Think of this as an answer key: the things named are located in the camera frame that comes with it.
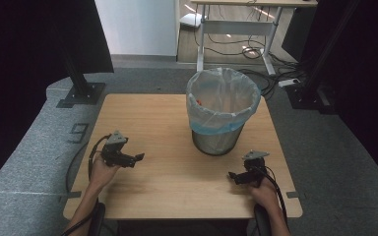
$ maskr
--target trash can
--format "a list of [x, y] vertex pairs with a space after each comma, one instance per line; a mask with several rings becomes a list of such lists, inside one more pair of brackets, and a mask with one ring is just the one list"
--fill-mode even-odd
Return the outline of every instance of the trash can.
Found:
[[259, 105], [261, 91], [246, 75], [229, 68], [196, 73], [186, 88], [192, 140], [210, 155], [230, 152], [245, 122]]

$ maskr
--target black curtain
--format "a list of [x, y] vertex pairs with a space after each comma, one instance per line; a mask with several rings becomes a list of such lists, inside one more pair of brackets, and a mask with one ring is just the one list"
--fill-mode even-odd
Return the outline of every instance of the black curtain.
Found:
[[378, 164], [378, 1], [320, 3], [305, 46], [306, 54], [315, 59], [308, 74], [312, 75], [318, 63], [320, 45], [324, 48], [332, 29], [341, 23], [347, 4], [357, 4], [327, 59], [320, 65], [316, 79], [333, 88], [336, 111]]
[[46, 88], [69, 77], [51, 22], [78, 71], [113, 72], [94, 1], [0, 0], [0, 168], [39, 113]]

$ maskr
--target person's left hand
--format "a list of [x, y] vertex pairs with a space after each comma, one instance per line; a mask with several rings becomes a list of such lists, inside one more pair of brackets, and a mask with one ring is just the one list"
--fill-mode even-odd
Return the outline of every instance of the person's left hand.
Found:
[[90, 186], [99, 190], [103, 189], [103, 187], [105, 187], [113, 179], [113, 176], [119, 168], [119, 165], [112, 167], [107, 166], [104, 163], [100, 152], [96, 153], [94, 155], [94, 166], [92, 169]]

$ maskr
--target white plastic bag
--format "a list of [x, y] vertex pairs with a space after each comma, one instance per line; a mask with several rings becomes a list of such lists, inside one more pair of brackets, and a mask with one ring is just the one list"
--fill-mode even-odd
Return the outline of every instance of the white plastic bag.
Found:
[[261, 91], [247, 76], [229, 68], [196, 73], [186, 89], [191, 129], [200, 135], [219, 135], [244, 125], [259, 105]]

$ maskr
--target gray floor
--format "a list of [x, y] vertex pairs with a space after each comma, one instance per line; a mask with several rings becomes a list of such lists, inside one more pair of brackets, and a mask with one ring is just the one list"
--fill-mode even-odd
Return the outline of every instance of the gray floor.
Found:
[[[113, 62], [115, 74], [87, 76], [89, 82], [106, 83], [103, 96], [184, 93], [195, 73], [193, 64], [121, 58]], [[260, 84], [258, 78], [252, 80]], [[41, 112], [0, 171], [0, 235], [58, 235], [67, 223], [62, 215], [65, 175], [75, 153], [89, 139], [103, 103], [100, 99], [93, 106], [56, 108], [70, 87], [70, 80], [63, 79], [48, 88]], [[292, 109], [281, 88], [276, 88], [268, 106], [304, 211], [302, 217], [289, 220], [292, 234], [378, 235], [378, 167], [342, 120]], [[77, 123], [89, 127], [84, 139], [72, 144], [69, 141], [80, 138], [71, 134]], [[76, 160], [70, 185], [78, 165]]]

